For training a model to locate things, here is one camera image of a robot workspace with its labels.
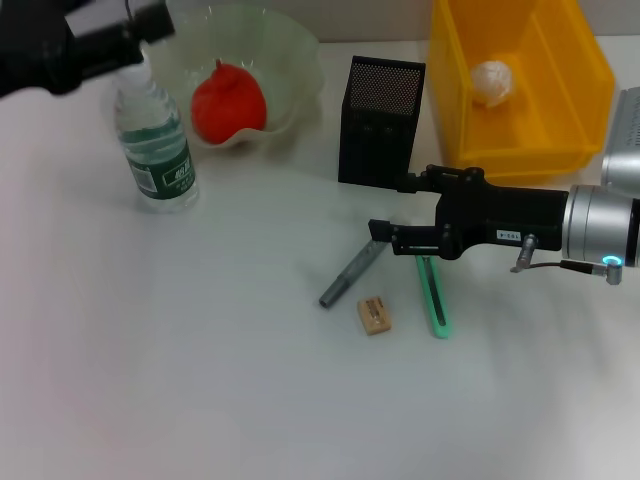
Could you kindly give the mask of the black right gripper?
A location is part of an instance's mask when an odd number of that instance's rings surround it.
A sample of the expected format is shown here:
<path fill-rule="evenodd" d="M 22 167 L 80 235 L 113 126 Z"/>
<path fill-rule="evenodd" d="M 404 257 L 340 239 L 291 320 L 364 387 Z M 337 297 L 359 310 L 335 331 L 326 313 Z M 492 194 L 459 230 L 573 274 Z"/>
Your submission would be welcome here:
<path fill-rule="evenodd" d="M 371 239 L 389 243 L 397 256 L 441 256 L 456 260 L 482 244 L 520 247 L 528 235 L 537 247 L 559 251 L 569 193 L 490 184 L 480 168 L 429 164 L 420 174 L 396 179 L 400 193 L 438 193 L 435 226 L 370 220 Z"/>

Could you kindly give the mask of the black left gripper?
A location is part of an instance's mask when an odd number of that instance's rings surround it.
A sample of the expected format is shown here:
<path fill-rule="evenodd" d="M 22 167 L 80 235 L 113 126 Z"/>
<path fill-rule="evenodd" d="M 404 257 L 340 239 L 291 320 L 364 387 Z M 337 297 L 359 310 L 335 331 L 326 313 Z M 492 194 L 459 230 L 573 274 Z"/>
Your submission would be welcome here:
<path fill-rule="evenodd" d="M 74 40 L 71 31 L 82 38 Z M 129 37 L 89 36 L 114 32 Z M 165 1 L 3 1 L 1 95 L 27 88 L 68 94 L 86 80 L 141 63 L 139 41 L 174 32 Z"/>

